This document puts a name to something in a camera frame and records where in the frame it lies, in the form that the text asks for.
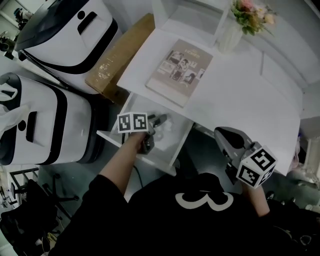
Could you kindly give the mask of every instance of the open drawer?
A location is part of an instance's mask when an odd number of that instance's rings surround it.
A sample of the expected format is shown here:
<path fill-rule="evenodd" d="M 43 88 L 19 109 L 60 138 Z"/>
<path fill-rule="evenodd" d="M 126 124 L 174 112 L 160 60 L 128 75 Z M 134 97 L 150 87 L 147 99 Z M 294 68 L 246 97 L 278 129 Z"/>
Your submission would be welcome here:
<path fill-rule="evenodd" d="M 161 126 L 155 128 L 155 135 L 153 136 L 154 148 L 147 155 L 138 154 L 137 158 L 175 176 L 176 169 L 173 164 L 187 139 L 193 122 L 135 93 L 130 94 L 120 114 L 126 112 L 147 112 L 148 115 L 155 114 L 156 116 L 167 114 L 167 120 Z M 122 135 L 118 134 L 117 122 L 111 131 L 98 130 L 96 133 L 117 147 L 121 147 Z"/>

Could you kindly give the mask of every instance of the cardboard box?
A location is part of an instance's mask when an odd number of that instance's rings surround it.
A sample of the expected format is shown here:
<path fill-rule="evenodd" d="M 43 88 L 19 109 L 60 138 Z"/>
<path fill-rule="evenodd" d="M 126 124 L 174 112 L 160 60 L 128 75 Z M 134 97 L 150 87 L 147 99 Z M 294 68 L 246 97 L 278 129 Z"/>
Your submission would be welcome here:
<path fill-rule="evenodd" d="M 85 82 L 107 99 L 124 105 L 129 93 L 117 83 L 148 36 L 155 29 L 153 14 L 134 24 L 91 69 Z"/>

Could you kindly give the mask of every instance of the book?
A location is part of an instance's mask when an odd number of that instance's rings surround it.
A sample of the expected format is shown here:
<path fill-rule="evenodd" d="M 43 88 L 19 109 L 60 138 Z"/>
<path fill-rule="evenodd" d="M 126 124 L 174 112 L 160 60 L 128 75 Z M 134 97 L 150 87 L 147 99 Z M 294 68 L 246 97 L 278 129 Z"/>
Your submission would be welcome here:
<path fill-rule="evenodd" d="M 152 73 L 146 87 L 184 107 L 213 56 L 179 39 Z"/>

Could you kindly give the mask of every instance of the white vase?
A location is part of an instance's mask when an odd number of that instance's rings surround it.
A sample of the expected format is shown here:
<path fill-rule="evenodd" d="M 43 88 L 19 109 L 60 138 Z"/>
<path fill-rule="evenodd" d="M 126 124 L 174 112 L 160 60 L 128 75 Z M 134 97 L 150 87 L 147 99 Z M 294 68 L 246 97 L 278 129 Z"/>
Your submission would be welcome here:
<path fill-rule="evenodd" d="M 219 51 L 222 54 L 227 54 L 232 52 L 232 50 L 240 42 L 241 37 L 243 36 L 242 26 L 236 21 L 232 21 L 225 28 L 223 36 L 220 40 Z"/>

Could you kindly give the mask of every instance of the gray floor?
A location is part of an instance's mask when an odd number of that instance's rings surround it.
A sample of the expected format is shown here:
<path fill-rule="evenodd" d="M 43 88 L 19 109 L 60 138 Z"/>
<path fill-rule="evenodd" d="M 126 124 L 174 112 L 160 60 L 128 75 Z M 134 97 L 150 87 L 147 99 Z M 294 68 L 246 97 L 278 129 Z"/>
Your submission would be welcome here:
<path fill-rule="evenodd" d="M 116 121 L 117 113 L 121 110 L 116 105 L 110 105 L 109 127 L 110 131 Z M 219 177 L 221 186 L 225 191 L 241 193 L 241 184 L 237 182 L 232 185 L 225 173 L 227 159 L 220 152 L 216 141 L 192 129 L 185 142 L 185 147 L 198 171 L 198 173 L 212 173 Z M 90 164 L 64 163 L 53 164 L 40 167 L 39 183 L 52 184 L 52 176 L 54 173 L 60 174 L 61 178 L 57 182 L 57 193 L 61 197 L 73 197 L 77 195 L 80 200 L 62 203 L 64 208 L 70 215 L 73 215 L 82 203 L 82 196 L 88 190 L 90 182 L 101 171 L 106 163 L 117 151 L 117 147 L 109 142 L 105 142 L 103 151 L 99 158 Z M 135 166 L 139 169 L 142 183 L 146 184 L 160 178 L 163 172 L 145 164 L 140 160 L 136 160 Z M 299 207 L 304 208 L 307 204 L 316 205 L 319 201 L 319 191 L 309 187 L 297 186 L 297 182 L 280 174 L 273 174 L 269 180 L 263 184 L 265 192 L 275 191 L 275 199 L 278 201 L 288 201 L 295 197 Z M 130 197 L 141 188 L 139 177 L 135 171 L 132 172 L 128 184 L 125 198 L 128 201 Z M 69 220 L 63 217 L 62 224 L 66 226 Z"/>

